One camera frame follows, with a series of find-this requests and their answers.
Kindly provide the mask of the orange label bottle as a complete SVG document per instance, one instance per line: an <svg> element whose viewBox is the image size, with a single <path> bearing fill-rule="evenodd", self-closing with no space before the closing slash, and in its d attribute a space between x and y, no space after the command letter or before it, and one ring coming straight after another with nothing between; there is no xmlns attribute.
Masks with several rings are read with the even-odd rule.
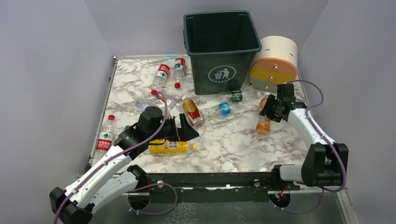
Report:
<svg viewBox="0 0 396 224"><path fill-rule="evenodd" d="M268 99L268 97L264 97L260 101L260 104L259 104L260 111L264 108L264 106L267 102L267 99ZM270 133L270 119L265 115L259 114L255 130L258 134L261 134L261 135L269 134Z"/></svg>

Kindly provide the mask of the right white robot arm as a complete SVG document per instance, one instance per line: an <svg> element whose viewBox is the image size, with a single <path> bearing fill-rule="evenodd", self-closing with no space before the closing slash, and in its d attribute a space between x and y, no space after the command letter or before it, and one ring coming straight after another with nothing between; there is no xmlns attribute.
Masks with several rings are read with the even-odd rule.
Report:
<svg viewBox="0 0 396 224"><path fill-rule="evenodd" d="M290 123L308 148L303 164L280 165L275 169L280 180L320 187L330 192L334 192L336 186L340 189L345 187L348 147L326 135L305 103L296 102L295 97L281 101L270 94L260 115L274 122L284 120Z"/></svg>

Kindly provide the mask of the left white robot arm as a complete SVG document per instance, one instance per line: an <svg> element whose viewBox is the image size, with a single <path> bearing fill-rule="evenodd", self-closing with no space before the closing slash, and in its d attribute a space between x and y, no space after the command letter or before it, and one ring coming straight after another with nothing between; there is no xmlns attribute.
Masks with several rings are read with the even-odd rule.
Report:
<svg viewBox="0 0 396 224"><path fill-rule="evenodd" d="M123 166L151 146L153 140L190 141L199 133L188 123L186 115L179 114L181 122L177 127L175 118L168 117L155 106L147 107L139 116L137 123L123 131L109 151L84 175L65 189L55 188L50 193L54 223L87 224L93 215L104 205L126 192L146 190L148 194L154 186L167 186L178 203L178 191L166 182L150 181L138 165L133 165L116 179L112 176Z"/></svg>

